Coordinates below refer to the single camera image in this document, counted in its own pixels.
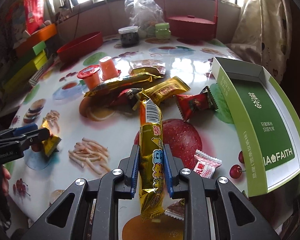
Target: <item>glass jar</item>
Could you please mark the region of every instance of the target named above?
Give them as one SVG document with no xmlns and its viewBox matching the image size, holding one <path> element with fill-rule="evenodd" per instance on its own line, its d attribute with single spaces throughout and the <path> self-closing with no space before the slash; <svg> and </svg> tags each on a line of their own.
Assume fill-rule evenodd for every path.
<svg viewBox="0 0 300 240">
<path fill-rule="evenodd" d="M 122 47 L 131 47 L 139 43 L 138 30 L 138 26 L 130 26 L 118 30 Z"/>
<path fill-rule="evenodd" d="M 155 25 L 155 37 L 158 40 L 168 40 L 171 38 L 171 31 L 169 30 L 169 23 L 157 23 Z"/>
</svg>

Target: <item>red jelly cup lid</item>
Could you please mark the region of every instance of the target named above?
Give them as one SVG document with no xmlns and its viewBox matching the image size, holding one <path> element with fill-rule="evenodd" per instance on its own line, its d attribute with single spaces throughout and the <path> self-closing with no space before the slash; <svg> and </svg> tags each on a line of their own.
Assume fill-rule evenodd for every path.
<svg viewBox="0 0 300 240">
<path fill-rule="evenodd" d="M 90 77 L 94 73 L 96 73 L 99 69 L 100 69 L 100 65 L 91 65 L 89 67 L 86 67 L 78 73 L 77 78 L 84 79 Z"/>
</svg>

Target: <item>open cardboard box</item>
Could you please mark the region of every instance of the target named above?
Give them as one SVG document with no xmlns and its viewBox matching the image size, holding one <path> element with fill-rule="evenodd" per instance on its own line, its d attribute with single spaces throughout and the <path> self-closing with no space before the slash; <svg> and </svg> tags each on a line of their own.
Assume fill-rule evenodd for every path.
<svg viewBox="0 0 300 240">
<path fill-rule="evenodd" d="M 249 196 L 266 194 L 300 173 L 300 119 L 262 66 L 215 57 L 212 73 L 234 120 Z"/>
</svg>

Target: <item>green jar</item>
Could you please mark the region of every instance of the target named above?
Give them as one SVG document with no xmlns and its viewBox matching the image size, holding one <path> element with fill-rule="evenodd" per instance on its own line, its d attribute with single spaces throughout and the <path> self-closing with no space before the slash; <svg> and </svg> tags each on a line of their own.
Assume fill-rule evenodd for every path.
<svg viewBox="0 0 300 240">
<path fill-rule="evenodd" d="M 168 40 L 171 38 L 169 23 L 157 23 L 155 25 L 155 37 L 158 40 Z"/>
</svg>

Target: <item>clear plastic bag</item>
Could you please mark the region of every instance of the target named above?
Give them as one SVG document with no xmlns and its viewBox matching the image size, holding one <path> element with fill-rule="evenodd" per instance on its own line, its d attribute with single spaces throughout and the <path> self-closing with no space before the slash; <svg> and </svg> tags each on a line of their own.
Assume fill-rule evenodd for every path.
<svg viewBox="0 0 300 240">
<path fill-rule="evenodd" d="M 130 26 L 139 26 L 140 38 L 154 37 L 155 25 L 163 23 L 163 11 L 154 0 L 125 0 Z"/>
</svg>

